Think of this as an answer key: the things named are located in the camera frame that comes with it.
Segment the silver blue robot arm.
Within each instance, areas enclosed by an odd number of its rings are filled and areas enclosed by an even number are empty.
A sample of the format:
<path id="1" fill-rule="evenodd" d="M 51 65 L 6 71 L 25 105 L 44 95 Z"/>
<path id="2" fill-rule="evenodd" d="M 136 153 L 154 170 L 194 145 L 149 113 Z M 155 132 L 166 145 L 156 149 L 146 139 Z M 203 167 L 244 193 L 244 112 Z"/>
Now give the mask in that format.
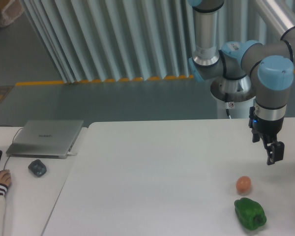
<path id="1" fill-rule="evenodd" d="M 253 100 L 249 128 L 253 142 L 263 142 L 267 164 L 284 157 L 284 143 L 277 134 L 282 128 L 295 67 L 295 14 L 282 0 L 255 0 L 253 6 L 278 37 L 278 42 L 227 42 L 217 48 L 218 13 L 222 0 L 191 0 L 194 12 L 196 49 L 189 67 L 197 81 L 213 79 L 211 94 L 231 103 Z"/>

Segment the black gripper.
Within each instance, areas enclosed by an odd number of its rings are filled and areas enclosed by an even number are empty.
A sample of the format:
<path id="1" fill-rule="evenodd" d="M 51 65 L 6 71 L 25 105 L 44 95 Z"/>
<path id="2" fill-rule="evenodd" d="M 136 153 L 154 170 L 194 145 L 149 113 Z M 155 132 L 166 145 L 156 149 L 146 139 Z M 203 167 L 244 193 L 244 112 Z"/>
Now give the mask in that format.
<path id="1" fill-rule="evenodd" d="M 267 152 L 267 165 L 273 165 L 283 160 L 285 145 L 277 141 L 277 134 L 282 129 L 284 120 L 284 107 L 267 109 L 262 106 L 249 108 L 248 127 L 252 132 L 252 142 L 263 140 Z"/>

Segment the person's hand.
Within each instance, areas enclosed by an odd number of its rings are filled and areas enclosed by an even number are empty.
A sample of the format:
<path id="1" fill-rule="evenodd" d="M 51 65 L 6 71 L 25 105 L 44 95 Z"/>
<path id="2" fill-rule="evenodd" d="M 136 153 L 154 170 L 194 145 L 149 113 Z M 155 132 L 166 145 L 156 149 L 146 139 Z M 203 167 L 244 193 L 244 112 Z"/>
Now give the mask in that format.
<path id="1" fill-rule="evenodd" d="M 0 185 L 9 187 L 11 185 L 11 173 L 10 170 L 0 171 Z"/>

